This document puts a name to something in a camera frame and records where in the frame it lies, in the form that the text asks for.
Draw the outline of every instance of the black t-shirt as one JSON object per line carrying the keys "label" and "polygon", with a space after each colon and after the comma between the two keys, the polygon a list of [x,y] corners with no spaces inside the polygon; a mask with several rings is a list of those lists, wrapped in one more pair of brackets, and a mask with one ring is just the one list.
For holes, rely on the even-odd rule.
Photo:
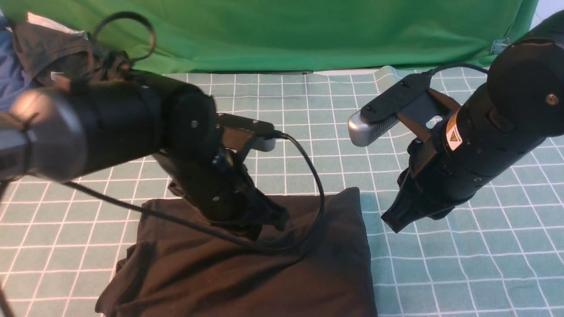
{"label": "black t-shirt", "polygon": [[[265,227],[259,242],[283,246],[301,239],[319,197],[271,198],[292,218],[283,233]],[[205,223],[182,199],[151,200],[144,207]],[[96,312],[107,317],[377,316],[370,258],[358,188],[327,197],[309,241],[275,255],[143,216],[137,243],[117,264]]]}

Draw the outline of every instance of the blue cloth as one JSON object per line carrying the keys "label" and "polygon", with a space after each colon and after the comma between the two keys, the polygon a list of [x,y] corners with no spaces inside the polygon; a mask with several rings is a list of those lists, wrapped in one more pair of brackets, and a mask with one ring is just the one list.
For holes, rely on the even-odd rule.
{"label": "blue cloth", "polygon": [[32,88],[12,47],[12,33],[6,29],[8,21],[0,16],[0,112],[7,112],[14,100]]}

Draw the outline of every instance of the table surface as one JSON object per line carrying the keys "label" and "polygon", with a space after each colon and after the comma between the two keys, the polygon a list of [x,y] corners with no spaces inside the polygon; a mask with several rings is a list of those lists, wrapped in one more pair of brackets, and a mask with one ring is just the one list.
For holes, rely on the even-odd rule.
{"label": "table surface", "polygon": [[[380,215],[398,191],[413,135],[402,125],[366,148],[347,119],[408,72],[350,76],[174,74],[216,97],[218,110],[272,122],[311,155],[326,193],[359,187],[381,316],[564,316],[564,138],[548,139],[441,221],[399,234]],[[438,74],[432,88],[467,100],[485,76]],[[288,142],[245,161],[270,194],[312,194],[307,165]],[[172,197],[147,157],[82,177],[124,201]],[[135,242],[139,215],[26,177],[0,209],[0,280],[18,316],[95,316],[116,261]]]}

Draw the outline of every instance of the black cable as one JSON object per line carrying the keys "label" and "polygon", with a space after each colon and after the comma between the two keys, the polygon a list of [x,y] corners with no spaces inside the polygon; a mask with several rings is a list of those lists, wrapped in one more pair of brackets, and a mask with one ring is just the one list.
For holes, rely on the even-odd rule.
{"label": "black cable", "polygon": [[455,68],[455,67],[470,68],[470,69],[473,69],[473,70],[475,70],[475,71],[479,71],[479,72],[481,72],[481,73],[488,74],[488,70],[487,70],[487,69],[482,68],[482,67],[480,67],[480,66],[472,65],[472,64],[469,64],[469,63],[452,63],[452,64],[446,64],[446,65],[439,66],[439,67],[437,67],[437,68],[435,68],[435,69],[431,69],[430,71],[427,71],[427,73],[432,76],[432,75],[435,75],[435,74],[438,73],[438,72],[444,71],[445,69]]}
{"label": "black cable", "polygon": [[[118,12],[118,13],[114,13],[112,15],[107,16],[104,20],[102,20],[98,26],[96,27],[96,29],[94,30],[94,32],[92,33],[92,36],[90,38],[90,42],[92,43],[92,46],[94,46],[96,44],[96,40],[98,39],[98,34],[102,31],[102,29],[110,24],[111,22],[114,22],[116,20],[120,20],[120,19],[129,19],[129,20],[134,20],[137,21],[141,24],[143,24],[147,30],[149,31],[149,42],[151,47],[149,48],[149,51],[147,52],[147,54],[145,54],[144,56],[141,56],[139,58],[132,58],[129,60],[129,63],[131,66],[133,66],[134,63],[140,61],[140,60],[144,60],[146,58],[148,58],[149,56],[151,56],[154,52],[155,49],[157,48],[157,37],[155,35],[155,29],[153,28],[153,25],[151,24],[151,22],[149,22],[149,20],[142,16],[139,13],[135,13],[135,12],[129,12],[129,11],[122,11],[122,12]],[[88,73],[92,73],[94,71],[94,54],[92,52],[88,53]]]}
{"label": "black cable", "polygon": [[[2,202],[2,197],[6,193],[6,189],[8,189],[8,182],[0,181],[0,202]],[[10,308],[10,304],[8,304],[8,299],[4,294],[4,290],[0,285],[0,311],[2,312],[4,317],[15,317],[12,308]]]}
{"label": "black cable", "polygon": [[290,142],[292,142],[292,143],[296,146],[296,148],[298,149],[298,151],[299,151],[300,153],[302,153],[304,159],[305,159],[306,162],[307,162],[307,165],[308,165],[309,168],[311,169],[311,172],[312,172],[312,174],[313,174],[313,176],[314,176],[314,178],[315,178],[315,182],[317,183],[317,187],[318,187],[318,189],[319,189],[319,196],[320,196],[320,199],[321,199],[320,205],[319,205],[319,211],[318,211],[316,220],[315,220],[315,222],[311,225],[310,230],[309,230],[309,232],[306,234],[306,236],[305,236],[303,239],[301,239],[300,241],[298,241],[298,242],[296,242],[296,243],[294,243],[294,244],[292,244],[292,245],[290,245],[290,246],[285,246],[285,247],[282,247],[282,248],[272,248],[272,247],[268,247],[268,246],[265,246],[265,245],[260,245],[260,244],[258,244],[258,243],[248,243],[248,242],[245,242],[245,241],[243,241],[243,240],[241,240],[241,239],[238,239],[238,238],[236,238],[236,237],[234,237],[234,236],[226,235],[226,234],[224,234],[224,233],[221,233],[221,232],[218,232],[218,231],[216,231],[216,230],[213,230],[213,229],[211,229],[210,227],[205,227],[205,226],[202,226],[202,225],[200,225],[200,224],[193,223],[193,222],[190,222],[190,221],[187,221],[187,220],[184,220],[184,219],[181,219],[181,218],[177,218],[177,217],[174,217],[174,216],[171,216],[171,215],[168,215],[168,214],[155,212],[155,211],[153,211],[153,210],[151,210],[151,209],[147,209],[147,208],[143,208],[143,207],[139,207],[139,206],[135,206],[135,205],[128,204],[128,203],[123,202],[123,201],[121,201],[121,200],[117,200],[117,199],[115,199],[115,198],[106,196],[106,195],[104,195],[104,194],[102,194],[102,193],[100,193],[100,192],[94,191],[94,190],[92,190],[92,189],[90,189],[90,188],[88,188],[88,187],[85,187],[85,186],[83,186],[83,185],[80,185],[80,184],[78,184],[78,183],[67,182],[67,183],[63,183],[63,185],[65,185],[65,186],[67,186],[67,187],[70,187],[70,188],[72,188],[72,189],[75,189],[75,190],[77,190],[77,191],[81,191],[81,192],[83,192],[83,193],[85,193],[85,194],[87,194],[87,195],[90,195],[90,196],[95,197],[95,198],[97,198],[97,199],[103,200],[103,201],[108,202],[108,203],[110,203],[110,204],[117,205],[117,206],[119,206],[119,207],[126,208],[126,209],[131,209],[131,210],[134,210],[134,211],[136,211],[136,212],[140,212],[140,213],[147,214],[147,215],[150,215],[150,216],[153,216],[153,217],[161,218],[161,219],[164,219],[164,220],[167,220],[167,221],[171,221],[171,222],[180,224],[180,225],[182,225],[182,226],[186,226],[186,227],[188,227],[188,228],[194,229],[194,230],[196,230],[196,231],[203,232],[203,233],[208,234],[208,235],[210,235],[210,236],[214,236],[214,237],[216,237],[216,238],[218,238],[218,239],[225,240],[225,241],[234,243],[234,244],[236,244],[236,245],[243,246],[243,247],[245,247],[245,248],[249,248],[249,249],[251,249],[251,250],[253,250],[253,251],[256,251],[256,252],[262,252],[262,253],[276,253],[276,252],[282,252],[282,251],[286,251],[286,250],[291,250],[291,249],[293,249],[293,248],[295,248],[295,247],[297,247],[297,246],[300,246],[300,245],[303,244],[307,239],[309,239],[309,237],[311,236],[311,234],[312,234],[312,232],[314,231],[315,227],[316,227],[317,224],[319,223],[319,220],[321,219],[321,216],[323,215],[323,211],[324,211],[324,209],[325,209],[325,194],[324,194],[324,192],[323,192],[323,186],[321,185],[321,180],[320,180],[320,178],[319,178],[319,175],[317,174],[317,171],[315,170],[315,167],[313,166],[313,163],[311,162],[309,156],[307,155],[307,153],[306,153],[306,151],[303,149],[303,147],[302,147],[294,138],[292,138],[290,135],[288,135],[288,134],[286,134],[286,133],[277,132],[276,135],[275,135],[275,137],[276,137],[276,138],[279,138],[279,139],[286,139],[286,140],[289,140]]}

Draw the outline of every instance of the screw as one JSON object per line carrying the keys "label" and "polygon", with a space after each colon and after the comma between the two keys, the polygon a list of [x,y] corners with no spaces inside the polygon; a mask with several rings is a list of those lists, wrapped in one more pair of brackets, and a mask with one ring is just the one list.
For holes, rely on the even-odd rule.
{"label": "screw", "polygon": [[549,105],[557,105],[557,104],[558,104],[558,101],[559,101],[559,100],[558,100],[558,97],[556,97],[556,95],[554,95],[554,94],[549,94],[549,95],[547,96],[547,103],[548,103]]}

